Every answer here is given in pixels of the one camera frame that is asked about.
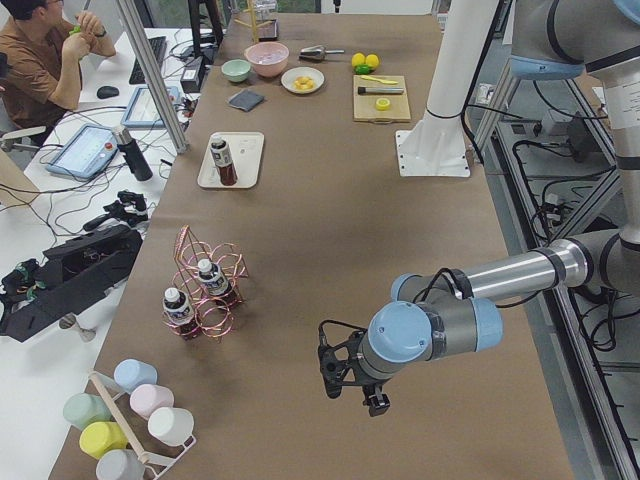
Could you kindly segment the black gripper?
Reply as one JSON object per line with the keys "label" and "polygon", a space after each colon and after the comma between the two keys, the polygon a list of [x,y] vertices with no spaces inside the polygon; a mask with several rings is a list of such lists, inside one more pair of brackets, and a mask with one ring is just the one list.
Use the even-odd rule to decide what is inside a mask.
{"label": "black gripper", "polygon": [[[348,328],[351,333],[345,341],[332,346],[324,330],[326,324]],[[321,321],[318,325],[318,359],[327,396],[338,398],[343,387],[361,387],[363,405],[368,408],[370,417],[376,417],[387,412],[390,400],[383,391],[386,381],[375,379],[360,366],[359,361],[363,355],[358,352],[358,348],[366,332],[366,328],[333,319]]]}

